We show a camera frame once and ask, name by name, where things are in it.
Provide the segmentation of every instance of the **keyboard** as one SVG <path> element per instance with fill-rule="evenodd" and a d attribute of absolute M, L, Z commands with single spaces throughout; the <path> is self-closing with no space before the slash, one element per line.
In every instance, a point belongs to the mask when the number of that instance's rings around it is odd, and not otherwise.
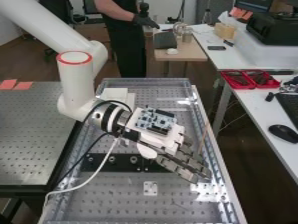
<path fill-rule="evenodd" d="M 162 32 L 154 35 L 154 48 L 177 48 L 177 40 L 173 32 Z"/>
<path fill-rule="evenodd" d="M 298 95 L 278 93 L 275 97 L 298 129 Z"/>

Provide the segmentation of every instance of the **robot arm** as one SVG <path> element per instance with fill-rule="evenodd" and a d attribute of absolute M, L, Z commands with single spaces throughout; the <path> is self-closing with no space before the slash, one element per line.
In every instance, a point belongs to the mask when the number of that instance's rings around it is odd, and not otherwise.
<path fill-rule="evenodd" d="M 211 178 L 211 171 L 201 155 L 193 158 L 191 140 L 177 124 L 174 114 L 154 108 L 137 108 L 133 113 L 114 104 L 94 111 L 91 123 L 115 137 L 137 143 L 139 154 L 191 183 L 199 177 Z"/>
<path fill-rule="evenodd" d="M 87 41 L 36 0 L 0 0 L 0 13 L 60 53 L 58 111 L 82 121 L 99 101 L 93 82 L 107 60 L 105 46 Z M 211 178 L 203 159 L 193 158 L 191 141 L 171 113 L 153 108 L 130 113 L 115 104 L 103 104 L 90 117 L 93 125 L 135 142 L 141 155 L 189 182 L 197 183 L 199 176 Z"/>

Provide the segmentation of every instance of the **mounting hole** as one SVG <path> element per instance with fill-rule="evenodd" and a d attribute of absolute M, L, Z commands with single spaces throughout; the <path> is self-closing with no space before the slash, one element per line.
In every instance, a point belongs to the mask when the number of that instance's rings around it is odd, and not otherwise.
<path fill-rule="evenodd" d="M 115 157 L 114 156 L 110 156 L 109 157 L 109 162 L 113 164 L 115 162 Z"/>
<path fill-rule="evenodd" d="M 137 157 L 135 157 L 135 156 L 131 156 L 131 157 L 130 157 L 130 163 L 131 163 L 131 164 L 135 164 L 135 163 L 137 163 Z"/>

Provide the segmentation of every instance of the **metal table surface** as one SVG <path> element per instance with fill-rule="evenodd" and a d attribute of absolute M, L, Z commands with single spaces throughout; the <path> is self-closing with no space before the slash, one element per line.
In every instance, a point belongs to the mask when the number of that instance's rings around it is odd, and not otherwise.
<path fill-rule="evenodd" d="M 127 88 L 129 93 L 135 93 L 137 107 L 149 105 L 171 111 L 194 140 L 191 149 L 198 149 L 206 114 L 187 79 L 105 79 L 97 90 L 98 97 L 103 88 Z M 214 174 L 210 182 L 201 181 L 193 185 L 171 173 L 101 172 L 85 187 L 50 198 L 41 221 L 46 224 L 246 223 L 210 133 L 203 147 L 203 158 Z M 85 125 L 65 170 L 72 167 L 99 134 L 98 129 Z M 106 152 L 111 140 L 111 137 L 102 139 L 91 153 Z M 130 143 L 126 148 L 117 146 L 113 153 L 138 151 Z M 57 189 L 73 187 L 91 175 L 91 172 L 81 171 L 79 166 Z M 145 181 L 157 183 L 157 196 L 143 195 Z"/>
<path fill-rule="evenodd" d="M 0 192 L 46 185 L 74 120 L 57 111 L 58 82 L 0 91 Z"/>

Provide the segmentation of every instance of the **white box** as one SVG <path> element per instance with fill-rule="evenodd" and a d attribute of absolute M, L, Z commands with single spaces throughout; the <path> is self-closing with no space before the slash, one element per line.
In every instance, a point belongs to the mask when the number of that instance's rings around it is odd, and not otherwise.
<path fill-rule="evenodd" d="M 258 67 L 298 68 L 298 46 L 264 45 L 244 29 L 236 29 L 235 48 Z"/>

